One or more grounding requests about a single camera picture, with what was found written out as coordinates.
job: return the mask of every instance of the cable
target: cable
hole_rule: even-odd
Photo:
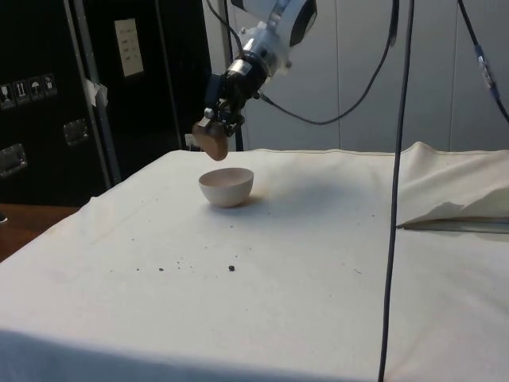
[[[399,104],[398,130],[396,132],[396,151],[394,153],[394,175],[392,178],[392,205],[390,207],[390,239],[389,255],[387,260],[387,276],[385,282],[385,296],[383,298],[383,330],[382,350],[380,352],[379,382],[383,382],[387,362],[387,345],[389,340],[389,313],[390,313],[390,287],[392,285],[392,271],[394,267],[394,250],[396,245],[396,222],[398,216],[398,185],[399,166],[401,164],[403,123],[405,122],[406,93],[408,90],[408,77],[410,74],[410,55],[412,48],[412,32],[414,29],[415,0],[410,0],[408,10],[408,26],[406,30],[405,66],[403,70],[403,85],[401,101]]]
[[[509,123],[509,114],[507,113],[506,108],[503,106],[502,101],[500,99],[496,100],[496,105],[499,107],[500,112],[503,117],[506,119],[507,123]]]
[[[463,16],[464,22],[467,25],[468,32],[470,33],[470,37],[472,39],[472,42],[474,43],[474,45],[479,45],[476,33],[474,32],[474,29],[472,27],[472,23],[470,22],[470,17],[468,16],[467,10],[464,7],[463,0],[458,0],[458,4],[460,6],[461,15]]]
[[[390,15],[389,38],[390,46],[396,44],[396,37],[398,36],[399,24],[399,0],[392,0],[392,12]]]
[[[214,9],[214,7],[212,6],[212,4],[210,3],[210,0],[206,0],[207,2],[207,5],[208,5],[208,8],[210,9],[210,11],[212,12],[212,14],[214,16],[216,16],[216,18],[221,22],[221,24],[223,24],[227,29],[228,31],[233,35],[234,39],[235,39],[235,42],[237,43],[237,49],[239,50],[239,55],[241,57],[243,57],[244,55],[244,49],[242,47],[242,42],[240,41],[240,37],[239,35],[235,32],[235,30],[230,26],[230,24],[224,20],[217,12],[216,10]]]
[[[380,70],[382,70],[383,65],[385,64],[385,59],[387,58],[387,54],[389,53],[389,48],[391,46],[394,46],[396,42],[396,37],[398,34],[398,24],[399,24],[399,0],[393,0],[392,2],[392,11],[390,16],[390,27],[389,27],[389,36],[387,38],[387,43],[385,44],[385,48],[383,50],[382,58],[380,59],[380,62],[378,66],[375,69],[375,72],[371,76],[371,79],[369,83],[367,84],[366,89],[364,90],[364,93],[360,96],[359,100],[353,104],[348,110],[346,110],[344,113],[338,115],[337,117],[334,117],[332,119],[328,119],[326,121],[313,121],[311,119],[307,119],[305,117],[301,117],[300,115],[297,115],[289,110],[286,110],[284,107],[279,106],[277,103],[275,103],[272,99],[270,99],[267,95],[261,93],[260,99],[266,103],[268,103],[270,106],[275,107],[279,111],[282,111],[283,113],[294,117],[296,119],[300,119],[303,122],[309,123],[311,125],[315,126],[324,126],[329,125],[330,123],[334,123],[339,121],[340,119],[346,117],[350,113],[352,113],[367,97],[367,94],[371,90],[371,87],[373,86],[373,83],[376,80],[376,77],[380,73]]]
[[[171,70],[169,68],[169,58],[168,58],[169,55],[168,55],[168,49],[166,48],[165,26],[163,25],[162,16],[161,16],[161,1],[155,0],[154,5],[155,5],[156,17],[157,17],[157,27],[159,29],[159,43],[161,44],[162,55],[163,55],[163,59],[165,62],[166,83],[168,85],[169,98],[171,101],[173,123],[175,123],[175,130],[177,133],[178,146],[182,150],[181,127],[180,127],[180,123],[178,120],[177,106],[175,105],[175,94],[173,92],[173,80],[172,80]]]
[[[383,50],[382,59],[380,60],[378,66],[376,67],[376,70],[373,73],[373,76],[371,76],[369,84],[367,85],[366,90],[364,90],[364,93],[360,96],[360,98],[357,100],[357,102],[355,102],[353,104],[352,107],[350,107],[348,110],[346,110],[344,113],[338,115],[337,117],[334,117],[332,119],[328,119],[328,120],[323,121],[323,122],[312,121],[311,119],[307,119],[307,118],[301,117],[300,115],[294,114],[291,111],[286,110],[284,107],[279,106],[277,103],[275,103],[272,99],[270,99],[268,96],[266,96],[263,93],[260,94],[260,99],[262,101],[267,102],[269,105],[275,107],[279,111],[282,111],[283,113],[285,113],[287,115],[290,115],[290,116],[292,116],[292,117],[294,117],[296,119],[300,119],[301,121],[304,121],[304,122],[309,123],[311,125],[324,126],[324,125],[329,125],[330,123],[334,123],[336,121],[339,121],[340,119],[342,119],[342,118],[346,117],[347,115],[349,115],[350,113],[352,113],[364,101],[364,99],[366,98],[367,94],[371,90],[371,87],[373,86],[373,83],[376,80],[377,75],[380,73],[380,70],[382,70],[383,64],[385,63],[385,59],[387,58],[387,54],[389,53],[390,41],[391,41],[391,37],[389,37],[387,39],[387,43],[385,45],[385,49]]]
[[[472,43],[474,44],[474,49],[477,55],[477,61],[479,62],[480,70],[483,73],[484,80],[492,94],[493,99],[498,106],[500,113],[505,118],[507,123],[509,123],[509,115],[507,114],[507,110],[504,107],[502,100],[500,99],[499,88],[493,78],[492,71],[488,65],[488,60],[484,55],[483,48],[480,46],[479,41],[477,40],[476,32],[472,27],[472,23],[470,22],[470,17],[468,16],[467,10],[464,6],[463,0],[458,0],[458,5],[460,6],[461,15],[463,16],[464,23],[467,25],[468,33],[470,34],[470,38],[472,39]]]

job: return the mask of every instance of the metal bracket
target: metal bracket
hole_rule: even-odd
[[[23,145],[18,143],[0,151],[0,178],[23,170],[28,165]]]

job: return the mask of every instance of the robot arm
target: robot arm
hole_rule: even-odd
[[[212,75],[205,96],[204,117],[192,129],[207,154],[227,156],[227,137],[244,123],[241,111],[277,72],[290,67],[289,52],[299,44],[317,18],[316,0],[231,0],[259,20],[241,32],[244,46],[222,75]]]

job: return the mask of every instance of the white fabric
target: white fabric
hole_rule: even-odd
[[[475,202],[423,179],[479,158],[507,168],[507,153],[407,151],[404,219]],[[0,380],[376,380],[393,161],[166,155],[0,264]],[[200,193],[225,166],[254,171],[241,208]],[[485,169],[469,171],[480,197]],[[508,253],[506,236],[398,232],[388,380],[507,380]]]

